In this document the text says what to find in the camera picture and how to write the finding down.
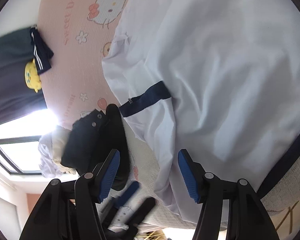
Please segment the white shirt navy trim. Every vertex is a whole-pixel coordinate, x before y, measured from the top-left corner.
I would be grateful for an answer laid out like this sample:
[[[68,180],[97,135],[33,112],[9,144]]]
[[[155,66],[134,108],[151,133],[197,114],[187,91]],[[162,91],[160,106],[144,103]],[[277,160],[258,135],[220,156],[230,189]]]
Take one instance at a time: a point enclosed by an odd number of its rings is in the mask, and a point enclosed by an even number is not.
[[[258,189],[300,133],[300,12],[291,0],[128,0],[104,77],[181,219],[200,207],[177,155]]]

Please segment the white cream clothes heap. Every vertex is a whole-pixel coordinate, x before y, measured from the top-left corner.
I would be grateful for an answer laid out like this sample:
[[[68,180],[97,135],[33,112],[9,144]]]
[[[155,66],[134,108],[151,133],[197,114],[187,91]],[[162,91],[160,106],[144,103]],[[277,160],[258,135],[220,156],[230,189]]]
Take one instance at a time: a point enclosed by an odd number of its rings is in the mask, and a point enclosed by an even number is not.
[[[39,139],[39,168],[45,178],[56,178],[63,174],[77,173],[74,168],[66,167],[61,164],[70,132],[70,130],[62,126],[57,126],[53,132],[45,134]]]

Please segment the wicker bamboo basket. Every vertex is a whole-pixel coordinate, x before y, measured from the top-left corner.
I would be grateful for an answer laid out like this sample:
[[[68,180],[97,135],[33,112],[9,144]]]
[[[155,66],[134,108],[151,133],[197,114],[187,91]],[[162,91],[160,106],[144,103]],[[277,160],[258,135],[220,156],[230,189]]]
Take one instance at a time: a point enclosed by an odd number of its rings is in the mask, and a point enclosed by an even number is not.
[[[293,206],[288,207],[287,213],[284,215],[284,217],[281,219],[279,224],[276,226],[276,228],[275,228],[276,231],[279,230],[279,228],[282,226],[282,224],[284,223],[286,218],[289,216],[290,217],[289,233],[292,233],[292,229],[293,229],[293,210],[297,206],[298,203],[299,203],[299,201],[295,202],[293,204]]]

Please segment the dark teal curtain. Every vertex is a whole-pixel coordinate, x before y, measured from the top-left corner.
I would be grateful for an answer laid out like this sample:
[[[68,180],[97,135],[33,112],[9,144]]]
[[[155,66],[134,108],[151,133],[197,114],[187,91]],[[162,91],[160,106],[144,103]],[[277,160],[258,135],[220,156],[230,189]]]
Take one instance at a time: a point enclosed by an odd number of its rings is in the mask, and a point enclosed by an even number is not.
[[[0,37],[0,125],[46,109],[43,92],[25,82],[25,66],[32,60],[30,28]]]

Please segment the yellow plush toy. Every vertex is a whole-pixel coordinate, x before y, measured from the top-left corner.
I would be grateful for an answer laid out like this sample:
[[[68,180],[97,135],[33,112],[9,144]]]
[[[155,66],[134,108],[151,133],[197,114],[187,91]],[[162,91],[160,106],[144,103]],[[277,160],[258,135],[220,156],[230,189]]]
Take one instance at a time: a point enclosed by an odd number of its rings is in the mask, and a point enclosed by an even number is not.
[[[42,83],[37,72],[35,60],[25,66],[25,83],[29,89],[38,93],[42,89]]]

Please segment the navy white-striped folded garment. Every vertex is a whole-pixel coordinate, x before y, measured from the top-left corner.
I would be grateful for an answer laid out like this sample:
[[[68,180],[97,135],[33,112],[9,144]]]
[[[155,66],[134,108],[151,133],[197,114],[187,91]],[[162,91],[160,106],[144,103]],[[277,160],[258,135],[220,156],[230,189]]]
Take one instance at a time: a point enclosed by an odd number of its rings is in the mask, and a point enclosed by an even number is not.
[[[54,53],[42,39],[36,25],[30,28],[30,36],[37,72],[38,75],[41,75],[51,69],[50,60],[54,56]]]

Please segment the pink cream Hello Kitty blanket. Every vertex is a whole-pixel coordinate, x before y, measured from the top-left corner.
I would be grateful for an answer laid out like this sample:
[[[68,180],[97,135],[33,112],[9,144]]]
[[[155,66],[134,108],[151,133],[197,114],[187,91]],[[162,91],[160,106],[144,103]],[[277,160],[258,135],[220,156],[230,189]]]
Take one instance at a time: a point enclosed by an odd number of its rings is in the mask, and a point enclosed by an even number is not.
[[[300,12],[298,1],[291,0]],[[112,103],[121,107],[104,77],[102,61],[110,52],[127,3],[128,0],[41,0],[38,27],[54,56],[52,68],[40,79],[47,106],[67,129],[95,109],[104,110]],[[125,217],[145,196],[154,196],[158,205],[146,219],[147,224],[193,229],[195,223],[181,219],[155,194],[160,170],[155,154],[146,142],[136,137],[125,119],[124,125],[132,178],[141,182],[141,190],[119,217]],[[300,199],[300,133],[254,190],[270,214]]]

